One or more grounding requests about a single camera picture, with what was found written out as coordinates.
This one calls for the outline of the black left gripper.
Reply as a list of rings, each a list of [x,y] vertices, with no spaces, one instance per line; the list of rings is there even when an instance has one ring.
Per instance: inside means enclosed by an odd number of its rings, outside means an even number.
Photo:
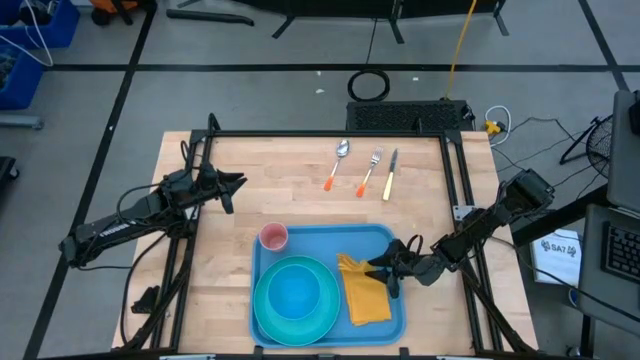
[[[207,201],[219,200],[227,214],[234,212],[231,197],[247,182],[244,173],[225,173],[216,170],[208,161],[202,161],[195,184],[201,197]]]

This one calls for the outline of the yellow cloth napkin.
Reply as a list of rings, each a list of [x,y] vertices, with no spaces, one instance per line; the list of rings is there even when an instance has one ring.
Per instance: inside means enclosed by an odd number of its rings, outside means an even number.
[[[366,261],[356,262],[347,254],[337,255],[349,316],[354,326],[388,321],[392,313],[386,286],[366,275],[375,268]]]

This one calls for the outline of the pink plastic cup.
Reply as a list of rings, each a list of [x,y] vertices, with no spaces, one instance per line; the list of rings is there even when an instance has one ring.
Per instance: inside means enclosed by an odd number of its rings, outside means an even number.
[[[287,227],[277,222],[266,224],[258,234],[261,246],[272,252],[282,251],[287,245],[288,237]]]

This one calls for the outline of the knife with cream handle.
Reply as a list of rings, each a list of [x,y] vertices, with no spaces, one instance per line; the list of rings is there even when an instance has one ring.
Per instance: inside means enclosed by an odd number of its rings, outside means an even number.
[[[398,148],[396,148],[392,153],[390,166],[389,166],[389,173],[388,173],[386,185],[385,185],[383,196],[382,196],[383,201],[388,201],[390,199],[392,183],[393,183],[395,168],[397,164],[397,158],[398,158]]]

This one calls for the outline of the fork with orange handle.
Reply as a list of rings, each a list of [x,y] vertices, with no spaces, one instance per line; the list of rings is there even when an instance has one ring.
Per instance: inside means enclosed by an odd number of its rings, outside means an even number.
[[[363,181],[361,182],[360,186],[357,189],[357,192],[356,192],[356,196],[357,197],[362,197],[364,195],[367,183],[368,183],[368,181],[370,179],[370,176],[371,176],[371,174],[373,172],[373,169],[375,168],[376,165],[379,164],[379,162],[381,160],[382,153],[383,153],[383,147],[382,146],[377,146],[375,148],[375,150],[373,151],[371,159],[370,159],[370,165],[369,165],[368,171],[367,171]]]

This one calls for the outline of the blue plastic bowl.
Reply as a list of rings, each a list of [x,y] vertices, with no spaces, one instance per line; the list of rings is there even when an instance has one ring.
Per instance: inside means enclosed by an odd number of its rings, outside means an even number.
[[[268,299],[273,310],[287,320],[300,320],[318,306],[320,285],[308,267],[291,264],[279,268],[268,284]]]

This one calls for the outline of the spoon with orange handle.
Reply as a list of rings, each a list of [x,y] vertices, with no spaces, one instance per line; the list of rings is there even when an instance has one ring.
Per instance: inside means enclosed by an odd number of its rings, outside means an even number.
[[[331,171],[331,174],[329,176],[329,178],[327,179],[327,181],[324,184],[324,190],[325,191],[330,191],[333,185],[333,181],[335,178],[335,174],[337,172],[338,166],[341,162],[341,160],[346,157],[349,153],[350,150],[350,143],[348,139],[343,139],[340,141],[340,143],[337,145],[336,147],[336,155],[337,155],[337,160],[334,164],[334,167]]]

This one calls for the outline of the teal plastic plate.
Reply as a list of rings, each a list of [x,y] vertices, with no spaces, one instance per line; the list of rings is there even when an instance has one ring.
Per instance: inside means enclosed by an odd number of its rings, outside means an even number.
[[[318,306],[300,320],[279,316],[268,299],[269,281],[279,268],[291,264],[308,267],[320,285]],[[290,256],[275,262],[259,278],[253,293],[253,312],[259,327],[271,340],[283,346],[303,347],[319,341],[333,328],[340,308],[341,294],[335,276],[326,265],[308,256]]]

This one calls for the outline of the blue plastic tray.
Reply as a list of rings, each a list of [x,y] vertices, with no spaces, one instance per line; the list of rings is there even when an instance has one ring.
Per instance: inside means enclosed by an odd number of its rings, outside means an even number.
[[[380,224],[290,226],[288,242],[279,252],[254,242],[251,270],[249,331],[256,344],[264,348],[285,348],[271,340],[259,327],[253,312],[253,293],[259,278],[275,262],[290,256],[308,256],[326,265],[335,276],[341,294],[341,308],[333,328],[319,341],[303,347],[378,346],[398,341],[406,329],[404,299],[389,301],[392,319],[354,326],[349,317],[344,283],[337,264],[338,254],[355,260],[370,260],[384,252],[394,239],[389,228]]]

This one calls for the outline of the black perforated box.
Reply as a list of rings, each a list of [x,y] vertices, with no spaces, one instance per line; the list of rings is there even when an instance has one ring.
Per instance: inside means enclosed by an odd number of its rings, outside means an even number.
[[[347,130],[470,131],[475,114],[464,100],[350,102]]]

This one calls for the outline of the black floor bar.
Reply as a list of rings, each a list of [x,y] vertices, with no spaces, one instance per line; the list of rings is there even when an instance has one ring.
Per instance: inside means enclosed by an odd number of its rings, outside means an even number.
[[[166,16],[172,19],[185,19],[196,21],[210,21],[230,24],[244,24],[254,26],[255,22],[245,16],[226,14],[226,13],[210,13],[200,11],[189,11],[179,9],[167,9]]]

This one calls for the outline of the black partition screen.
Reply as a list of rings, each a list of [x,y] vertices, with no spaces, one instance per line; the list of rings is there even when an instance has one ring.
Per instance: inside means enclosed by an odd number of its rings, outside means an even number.
[[[371,18],[390,23],[398,44],[404,39],[399,19],[467,13],[473,0],[233,0],[284,15],[286,22],[274,33],[278,38],[295,18]]]

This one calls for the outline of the blue storage bin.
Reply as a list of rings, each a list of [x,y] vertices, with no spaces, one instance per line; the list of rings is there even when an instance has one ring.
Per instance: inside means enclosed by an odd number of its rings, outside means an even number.
[[[21,110],[30,106],[43,66],[10,45],[0,45],[0,110]]]
[[[51,0],[42,0],[48,4]],[[54,12],[48,23],[37,27],[20,25],[23,0],[0,0],[0,36],[26,49],[66,48],[73,39],[80,13],[70,0],[53,0]]]

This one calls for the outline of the black keyboard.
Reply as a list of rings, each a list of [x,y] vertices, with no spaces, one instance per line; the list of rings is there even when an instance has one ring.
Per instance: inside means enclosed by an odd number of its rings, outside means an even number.
[[[640,285],[640,234],[603,224],[601,269]]]

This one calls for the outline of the grey side desk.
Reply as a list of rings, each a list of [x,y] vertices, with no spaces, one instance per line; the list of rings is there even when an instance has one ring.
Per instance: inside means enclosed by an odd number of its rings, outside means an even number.
[[[640,234],[640,91],[614,97],[606,206],[586,210],[577,306],[584,314],[640,336],[640,285],[601,269],[603,224]]]

